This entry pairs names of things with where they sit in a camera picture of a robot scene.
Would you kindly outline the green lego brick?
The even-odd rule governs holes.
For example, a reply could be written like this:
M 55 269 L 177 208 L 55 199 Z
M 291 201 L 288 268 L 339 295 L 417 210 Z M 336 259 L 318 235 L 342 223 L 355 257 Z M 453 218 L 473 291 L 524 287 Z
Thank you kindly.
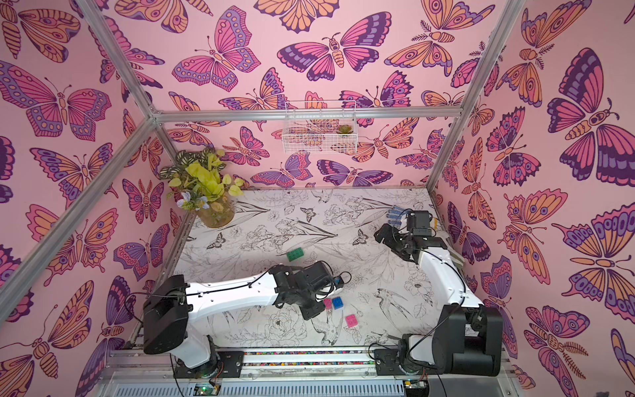
M 286 253 L 286 257 L 289 262 L 296 261 L 297 259 L 304 256 L 304 250 L 302 248 L 295 248 L 292 251 Z

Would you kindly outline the blue lego brick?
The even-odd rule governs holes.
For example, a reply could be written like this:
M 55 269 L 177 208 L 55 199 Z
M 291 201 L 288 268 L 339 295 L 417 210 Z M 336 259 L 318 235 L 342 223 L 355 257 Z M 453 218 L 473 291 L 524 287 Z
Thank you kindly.
M 341 298 L 335 298 L 331 300 L 332 307 L 334 309 L 342 309 L 344 304 Z

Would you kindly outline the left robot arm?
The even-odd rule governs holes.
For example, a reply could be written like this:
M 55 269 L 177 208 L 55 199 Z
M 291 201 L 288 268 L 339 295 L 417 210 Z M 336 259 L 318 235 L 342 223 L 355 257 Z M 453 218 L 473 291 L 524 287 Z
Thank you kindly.
M 220 356 L 213 338 L 200 323 L 235 309 L 256 306 L 298 307 L 305 321 L 316 318 L 351 279 L 335 275 L 325 261 L 310 266 L 278 264 L 263 273 L 213 283 L 188 282 L 183 275 L 170 276 L 143 305 L 143 352 L 169 354 L 189 370 L 217 369 Z

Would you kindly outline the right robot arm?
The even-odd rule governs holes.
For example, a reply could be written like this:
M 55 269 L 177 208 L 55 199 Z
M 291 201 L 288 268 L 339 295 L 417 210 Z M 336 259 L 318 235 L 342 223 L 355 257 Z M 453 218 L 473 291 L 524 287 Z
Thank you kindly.
M 428 211 L 392 208 L 375 241 L 424 271 L 441 307 L 438 324 L 405 334 L 395 352 L 400 371 L 497 376 L 502 361 L 503 319 L 469 289 L 451 250 L 432 227 Z

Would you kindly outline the blue work glove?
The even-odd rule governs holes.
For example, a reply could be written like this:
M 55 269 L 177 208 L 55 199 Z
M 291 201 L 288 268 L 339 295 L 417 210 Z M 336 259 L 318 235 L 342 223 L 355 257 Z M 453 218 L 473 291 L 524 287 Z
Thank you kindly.
M 410 208 L 401 208 L 399 206 L 393 206 L 386 214 L 388 225 L 395 228 L 402 228 L 410 212 L 411 212 Z

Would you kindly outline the small succulent in basket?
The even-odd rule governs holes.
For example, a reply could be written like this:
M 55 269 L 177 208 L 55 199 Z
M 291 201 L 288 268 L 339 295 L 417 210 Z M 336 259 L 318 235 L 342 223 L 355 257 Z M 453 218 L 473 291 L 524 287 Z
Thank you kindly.
M 337 128 L 337 134 L 340 134 L 340 135 L 350 135 L 353 132 L 354 132 L 354 127 L 352 125 L 344 124 L 344 125 L 340 125 Z

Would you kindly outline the potted green plant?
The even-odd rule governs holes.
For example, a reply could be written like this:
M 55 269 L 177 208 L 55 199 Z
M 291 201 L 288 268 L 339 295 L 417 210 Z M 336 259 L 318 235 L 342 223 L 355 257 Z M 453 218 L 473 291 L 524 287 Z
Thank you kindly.
M 225 152 L 205 148 L 178 152 L 173 165 L 159 171 L 179 208 L 194 213 L 208 228 L 227 226 L 235 217 L 234 198 L 243 195 L 245 180 L 227 174 Z

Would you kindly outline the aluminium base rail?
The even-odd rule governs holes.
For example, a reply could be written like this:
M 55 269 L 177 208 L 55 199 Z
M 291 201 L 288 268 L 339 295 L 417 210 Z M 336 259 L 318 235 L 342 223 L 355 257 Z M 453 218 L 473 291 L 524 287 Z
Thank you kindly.
M 496 377 L 378 375 L 364 347 L 221 349 L 243 351 L 239 378 L 178 379 L 176 360 L 114 352 L 94 396 L 523 396 L 504 360 Z

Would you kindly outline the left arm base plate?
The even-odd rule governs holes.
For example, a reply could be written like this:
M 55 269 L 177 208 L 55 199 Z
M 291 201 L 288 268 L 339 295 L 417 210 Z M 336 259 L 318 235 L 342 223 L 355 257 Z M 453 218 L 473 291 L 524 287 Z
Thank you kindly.
M 214 351 L 209 362 L 195 368 L 186 367 L 179 359 L 175 364 L 175 375 L 178 379 L 239 378 L 244 357 L 243 351 Z

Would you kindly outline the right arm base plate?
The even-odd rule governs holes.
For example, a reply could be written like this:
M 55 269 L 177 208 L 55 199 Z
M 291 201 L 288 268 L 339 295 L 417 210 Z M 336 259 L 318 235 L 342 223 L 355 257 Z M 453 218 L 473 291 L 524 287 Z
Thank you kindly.
M 398 351 L 394 348 L 380 347 L 370 353 L 370 359 L 375 363 L 375 370 L 378 375 L 393 376 L 415 376 L 428 374 L 439 374 L 438 369 L 426 362 L 415 362 L 407 356 L 405 351 Z

